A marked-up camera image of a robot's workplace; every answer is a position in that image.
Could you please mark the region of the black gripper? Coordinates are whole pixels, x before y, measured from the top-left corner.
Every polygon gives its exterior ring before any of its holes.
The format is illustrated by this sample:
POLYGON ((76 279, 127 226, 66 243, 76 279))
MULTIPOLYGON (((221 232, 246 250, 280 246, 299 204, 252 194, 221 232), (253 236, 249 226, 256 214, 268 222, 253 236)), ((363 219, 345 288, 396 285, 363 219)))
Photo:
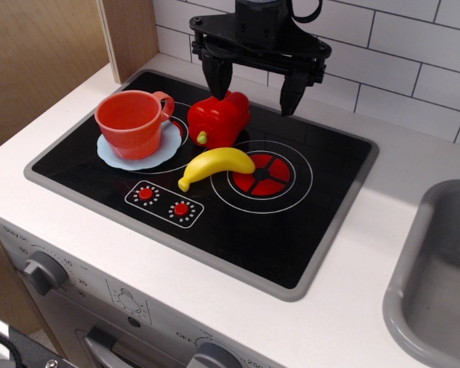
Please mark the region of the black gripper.
POLYGON ((292 1, 236 1, 235 11, 197 15, 189 27, 195 33, 192 53, 202 62, 213 97, 225 97, 235 64, 284 75, 281 115, 293 115, 307 83, 324 78, 331 47, 302 30, 315 21, 323 2, 308 15, 298 15, 292 1))

